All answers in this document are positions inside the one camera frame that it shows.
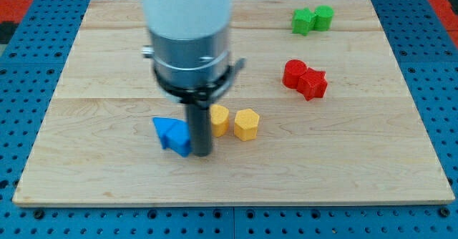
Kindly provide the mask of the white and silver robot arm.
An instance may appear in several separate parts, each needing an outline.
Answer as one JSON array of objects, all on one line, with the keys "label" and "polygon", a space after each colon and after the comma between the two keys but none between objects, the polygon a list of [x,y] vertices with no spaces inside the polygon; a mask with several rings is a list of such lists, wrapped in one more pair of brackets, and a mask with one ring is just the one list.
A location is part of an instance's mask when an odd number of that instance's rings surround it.
[{"label": "white and silver robot arm", "polygon": [[231,87],[244,59],[230,63],[232,0],[141,0],[158,84],[176,102],[207,109]]}]

